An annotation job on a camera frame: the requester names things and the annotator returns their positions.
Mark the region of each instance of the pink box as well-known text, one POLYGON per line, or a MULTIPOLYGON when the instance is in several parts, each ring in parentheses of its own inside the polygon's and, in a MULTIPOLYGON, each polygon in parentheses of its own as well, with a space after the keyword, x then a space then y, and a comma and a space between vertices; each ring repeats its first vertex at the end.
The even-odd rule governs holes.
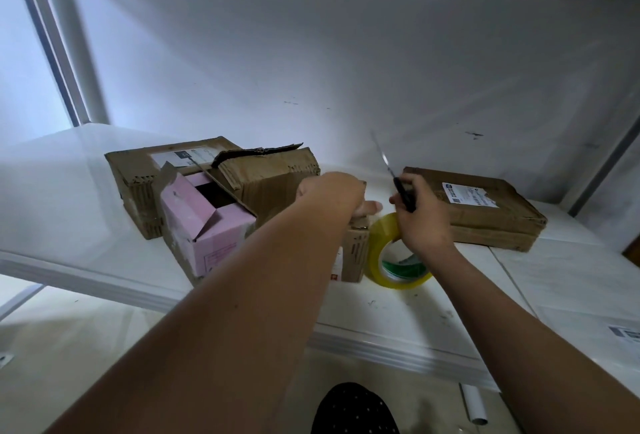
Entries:
POLYGON ((202 278, 244 242, 255 216, 204 172, 172 178, 159 193, 164 240, 185 272, 202 278))

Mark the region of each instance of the black knife handle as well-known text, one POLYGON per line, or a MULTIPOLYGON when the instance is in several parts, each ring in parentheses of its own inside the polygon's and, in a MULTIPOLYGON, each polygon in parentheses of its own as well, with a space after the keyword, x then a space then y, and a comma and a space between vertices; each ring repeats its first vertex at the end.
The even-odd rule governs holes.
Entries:
POLYGON ((404 185, 397 176, 394 176, 394 185, 396 185, 396 190, 400 194, 400 198, 406 207, 406 211, 410 213, 415 212, 415 195, 413 195, 412 192, 406 191, 404 185))

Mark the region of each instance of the tape roll inner core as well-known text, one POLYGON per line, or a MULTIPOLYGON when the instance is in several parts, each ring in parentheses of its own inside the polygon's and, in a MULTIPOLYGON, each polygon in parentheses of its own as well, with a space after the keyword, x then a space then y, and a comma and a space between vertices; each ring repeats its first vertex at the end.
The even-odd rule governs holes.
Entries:
POLYGON ((408 284, 428 274, 427 268, 402 240, 389 242, 382 248, 378 269, 392 282, 408 284))

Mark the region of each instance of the person's right arm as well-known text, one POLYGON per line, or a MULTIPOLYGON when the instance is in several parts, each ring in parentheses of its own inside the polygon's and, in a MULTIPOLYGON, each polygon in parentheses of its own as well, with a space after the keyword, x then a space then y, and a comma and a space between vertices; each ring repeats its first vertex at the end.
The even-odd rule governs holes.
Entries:
POLYGON ((640 431, 640 399, 530 315, 453 244, 444 204, 418 175, 417 209, 396 204, 403 241, 449 296, 527 434, 640 431))

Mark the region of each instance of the person's left arm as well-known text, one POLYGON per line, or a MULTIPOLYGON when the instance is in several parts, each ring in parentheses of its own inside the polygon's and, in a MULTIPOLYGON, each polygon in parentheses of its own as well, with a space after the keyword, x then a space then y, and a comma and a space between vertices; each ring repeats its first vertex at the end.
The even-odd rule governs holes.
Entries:
POLYGON ((328 173, 250 236, 47 430, 258 433, 300 360, 364 184, 328 173))

